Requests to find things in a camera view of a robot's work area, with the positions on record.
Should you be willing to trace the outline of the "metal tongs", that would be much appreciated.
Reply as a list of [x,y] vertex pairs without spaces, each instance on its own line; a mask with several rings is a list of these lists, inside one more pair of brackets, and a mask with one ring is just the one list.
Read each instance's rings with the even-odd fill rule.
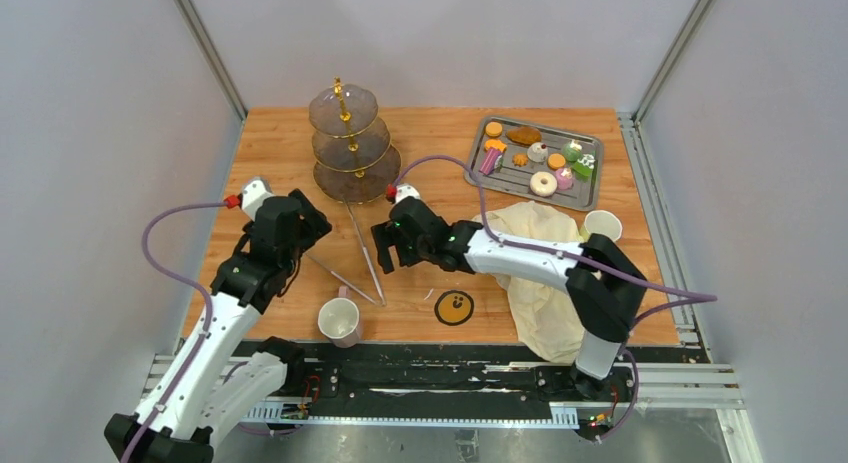
[[370,277],[372,279],[374,288],[377,291],[378,299],[375,299],[375,298],[372,298],[371,296],[369,296],[364,290],[357,287],[351,281],[349,281],[348,279],[343,277],[337,271],[331,269],[329,266],[327,266],[325,263],[321,262],[319,259],[317,259],[313,255],[307,253],[307,254],[305,254],[305,257],[308,258],[310,261],[312,261],[314,264],[318,265],[325,272],[327,272],[328,274],[333,276],[336,280],[338,280],[339,282],[346,285],[349,289],[353,290],[359,296],[363,297],[368,302],[374,304],[375,306],[386,307],[387,306],[387,298],[385,296],[385,293],[382,289],[382,285],[381,285],[379,278],[377,276],[373,260],[372,260],[370,254],[369,254],[368,248],[366,247],[365,237],[363,235],[363,232],[362,232],[362,230],[359,226],[359,223],[356,219],[356,216],[354,214],[353,204],[349,200],[346,200],[346,199],[343,200],[343,204],[344,204],[344,206],[347,210],[347,213],[348,213],[350,220],[351,220],[351,223],[353,225],[354,232],[355,232],[355,235],[357,236],[357,240],[358,240],[358,243],[359,243],[359,248],[360,248],[361,253],[363,255],[363,259],[365,261],[366,267],[369,271],[369,274],[370,274]]

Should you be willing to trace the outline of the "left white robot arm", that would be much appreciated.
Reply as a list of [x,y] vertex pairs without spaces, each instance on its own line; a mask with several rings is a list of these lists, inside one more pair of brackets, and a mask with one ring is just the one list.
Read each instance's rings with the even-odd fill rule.
[[278,196],[261,179],[212,206],[238,207],[249,221],[211,286],[188,283],[204,309],[162,379],[132,413],[116,413],[107,423],[104,436],[121,462],[210,462],[261,400],[274,392],[293,396],[305,386],[303,348],[278,337],[263,341],[227,380],[221,374],[331,224],[300,190]]

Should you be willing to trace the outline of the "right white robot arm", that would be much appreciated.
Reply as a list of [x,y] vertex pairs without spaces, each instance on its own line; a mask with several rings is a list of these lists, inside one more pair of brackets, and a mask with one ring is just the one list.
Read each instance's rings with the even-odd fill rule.
[[496,233],[470,220],[449,224],[414,197],[395,203],[387,221],[370,232],[386,274],[428,262],[446,272],[517,277],[567,294],[585,330],[572,387],[588,400],[611,387],[612,366],[646,289],[643,274],[610,238],[551,242]]

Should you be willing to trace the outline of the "metal baking tray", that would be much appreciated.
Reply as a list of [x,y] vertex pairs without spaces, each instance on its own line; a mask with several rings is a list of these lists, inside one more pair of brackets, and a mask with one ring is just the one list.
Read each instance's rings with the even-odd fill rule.
[[[485,154],[483,148],[484,142],[490,139],[485,135],[484,127],[490,121],[496,121],[502,124],[503,133],[499,138],[495,139],[502,140],[507,145],[507,148],[503,153],[498,168],[490,175],[484,176],[479,173],[479,168]],[[506,132],[520,126],[538,128],[542,136],[541,143],[547,145],[549,155],[552,153],[561,153],[562,147],[571,140],[581,142],[583,154],[593,154],[596,158],[595,171],[592,178],[589,180],[579,180],[573,173],[574,185],[569,190],[557,190],[552,196],[547,198],[534,195],[528,187],[530,177],[539,171],[554,174],[554,170],[549,169],[546,162],[534,163],[529,161],[524,167],[515,167],[512,164],[513,156],[515,154],[526,154],[528,147],[512,143],[506,137]],[[527,197],[531,200],[546,202],[550,205],[567,209],[588,212],[595,209],[598,203],[603,156],[604,145],[600,139],[594,136],[522,121],[512,117],[490,115],[483,117],[478,125],[468,157],[467,166],[470,168],[470,171],[466,173],[465,178],[470,184],[480,183],[485,189]]]

